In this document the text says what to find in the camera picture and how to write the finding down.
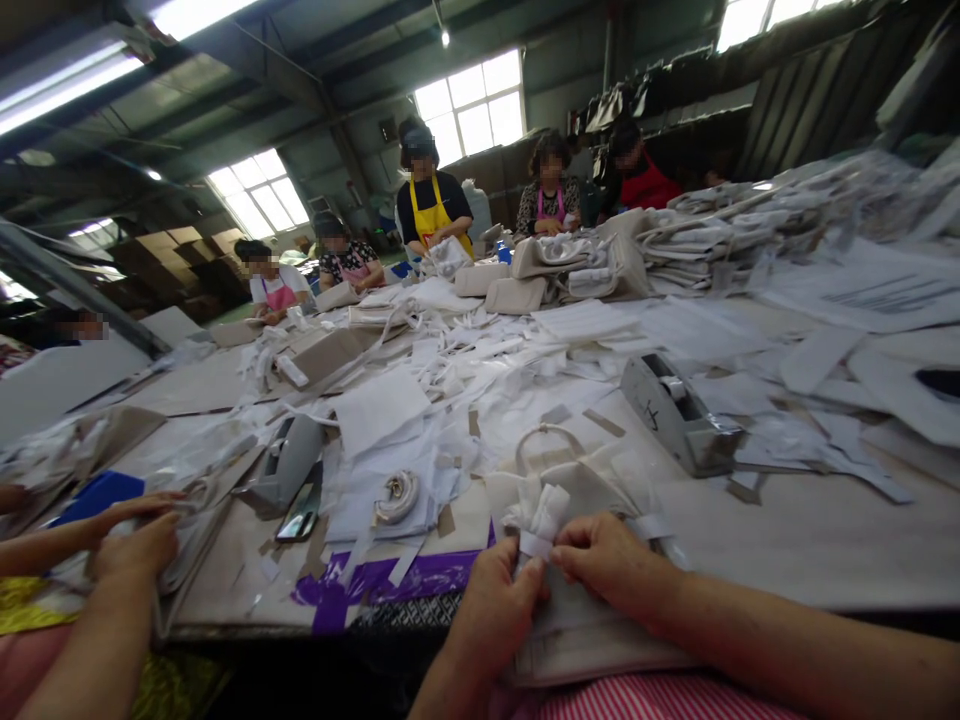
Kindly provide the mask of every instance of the bag handle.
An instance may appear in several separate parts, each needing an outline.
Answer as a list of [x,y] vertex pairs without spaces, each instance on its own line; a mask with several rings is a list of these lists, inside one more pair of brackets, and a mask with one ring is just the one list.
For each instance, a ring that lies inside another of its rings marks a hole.
[[514,462],[517,465],[517,473],[519,475],[523,477],[526,477],[527,475],[527,463],[523,459],[523,453],[521,452],[521,450],[523,450],[523,444],[537,433],[548,433],[548,432],[554,432],[554,433],[557,433],[558,435],[562,435],[566,439],[567,444],[570,446],[570,449],[573,450],[573,452],[576,454],[578,458],[586,455],[586,453],[583,450],[583,445],[581,445],[580,441],[577,440],[577,436],[574,435],[569,430],[567,430],[565,427],[560,427],[559,425],[551,425],[550,423],[540,423],[539,425],[537,425],[537,427],[533,428],[533,430],[530,430],[526,435],[520,438],[520,442],[517,443],[517,452],[516,452],[516,455],[514,456]]

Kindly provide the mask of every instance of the pink striped shirt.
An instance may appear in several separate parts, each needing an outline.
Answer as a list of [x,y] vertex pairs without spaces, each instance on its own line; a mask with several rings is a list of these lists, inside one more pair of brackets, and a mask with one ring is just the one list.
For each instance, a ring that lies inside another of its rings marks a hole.
[[537,720],[800,720],[786,708],[697,673],[618,675],[550,696]]

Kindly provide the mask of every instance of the window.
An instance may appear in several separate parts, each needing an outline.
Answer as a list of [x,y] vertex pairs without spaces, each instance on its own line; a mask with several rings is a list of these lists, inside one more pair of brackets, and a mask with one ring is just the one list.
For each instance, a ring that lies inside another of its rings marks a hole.
[[102,251],[117,244],[119,228],[113,220],[107,218],[98,223],[87,225],[82,230],[70,233],[70,241],[81,250],[103,255]]
[[10,302],[20,302],[21,300],[32,300],[36,295],[27,290],[5,272],[0,271],[0,293]]
[[414,97],[441,166],[523,137],[519,50],[422,87]]
[[840,0],[727,0],[717,52],[722,53],[766,32],[779,22],[838,2]]
[[217,170],[207,180],[252,238],[262,240],[310,222],[276,150]]

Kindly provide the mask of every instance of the metal tape dispenser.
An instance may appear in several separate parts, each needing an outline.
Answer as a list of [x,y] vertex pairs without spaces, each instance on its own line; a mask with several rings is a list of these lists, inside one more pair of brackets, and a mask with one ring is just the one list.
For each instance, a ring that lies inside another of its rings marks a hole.
[[[315,496],[315,504],[319,506],[324,437],[323,426],[306,415],[285,418],[270,440],[256,478],[233,494],[253,508],[261,520],[279,518],[288,510],[295,510],[296,515],[305,519],[309,511],[305,507],[305,494]],[[312,514],[309,528],[307,523],[300,522],[294,533],[296,537],[278,536],[278,539],[295,540],[309,535],[316,520],[316,508]],[[287,525],[283,523],[281,534]]]
[[660,354],[630,358],[620,381],[633,411],[693,477],[725,475],[745,433],[725,425]]

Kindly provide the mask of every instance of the blue object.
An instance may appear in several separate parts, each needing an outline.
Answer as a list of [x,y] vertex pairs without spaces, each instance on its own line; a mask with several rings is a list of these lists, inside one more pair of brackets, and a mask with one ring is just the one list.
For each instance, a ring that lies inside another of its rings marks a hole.
[[107,470],[100,473],[73,499],[49,527],[66,525],[99,515],[114,503],[141,497],[147,484],[140,478]]
[[503,240],[497,240],[497,260],[507,265],[513,264],[513,253]]

